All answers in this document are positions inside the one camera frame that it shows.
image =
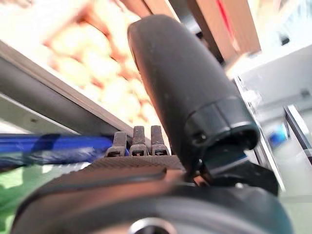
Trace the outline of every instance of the black handle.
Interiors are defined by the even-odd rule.
[[[187,170],[196,166],[198,152],[224,138],[239,136],[234,141],[242,148],[257,144],[257,125],[234,84],[182,24],[163,15],[145,17],[130,25],[128,39],[144,86]]]

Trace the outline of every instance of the food display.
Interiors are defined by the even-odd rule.
[[[160,122],[127,39],[129,24],[139,19],[118,0],[93,0],[81,18],[44,45],[52,51],[49,65],[60,77],[119,119],[150,129]]]

